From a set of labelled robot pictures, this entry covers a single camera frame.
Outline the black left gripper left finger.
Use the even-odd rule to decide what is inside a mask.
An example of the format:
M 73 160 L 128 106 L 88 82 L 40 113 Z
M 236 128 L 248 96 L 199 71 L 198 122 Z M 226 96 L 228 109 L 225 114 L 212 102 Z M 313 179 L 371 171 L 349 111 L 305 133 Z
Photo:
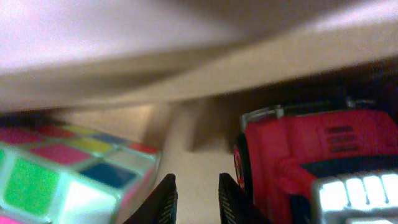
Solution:
M 123 224 L 176 224 L 177 202 L 176 176 L 167 174 Z

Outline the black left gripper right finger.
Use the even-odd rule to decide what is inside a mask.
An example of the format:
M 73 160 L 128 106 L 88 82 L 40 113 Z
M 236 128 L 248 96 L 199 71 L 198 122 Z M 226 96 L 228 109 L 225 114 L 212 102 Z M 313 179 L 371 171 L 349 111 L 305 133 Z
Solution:
M 270 224 L 228 173 L 219 175 L 218 200 L 221 224 Z

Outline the red toy fire truck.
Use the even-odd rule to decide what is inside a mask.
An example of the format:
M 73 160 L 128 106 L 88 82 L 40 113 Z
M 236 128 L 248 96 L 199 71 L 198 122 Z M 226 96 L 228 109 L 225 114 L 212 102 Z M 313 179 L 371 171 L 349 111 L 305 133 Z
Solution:
M 397 123 L 372 100 L 324 100 L 245 113 L 237 182 L 271 223 L 397 220 Z

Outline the colourful puzzle cube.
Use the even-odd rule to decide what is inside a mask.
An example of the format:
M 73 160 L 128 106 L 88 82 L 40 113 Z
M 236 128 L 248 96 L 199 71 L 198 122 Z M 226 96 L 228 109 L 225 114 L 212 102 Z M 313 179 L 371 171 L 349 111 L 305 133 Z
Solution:
M 2 223 L 123 223 L 151 193 L 156 149 L 74 125 L 1 129 Z

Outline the beige cardboard box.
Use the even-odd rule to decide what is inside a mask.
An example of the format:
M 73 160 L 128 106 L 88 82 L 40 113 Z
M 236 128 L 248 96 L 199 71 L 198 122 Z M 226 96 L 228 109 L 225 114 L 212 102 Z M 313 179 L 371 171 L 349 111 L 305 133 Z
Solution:
M 396 1 L 1 2 L 1 112 L 161 149 L 179 223 L 219 222 L 242 113 L 367 78 L 396 109 Z

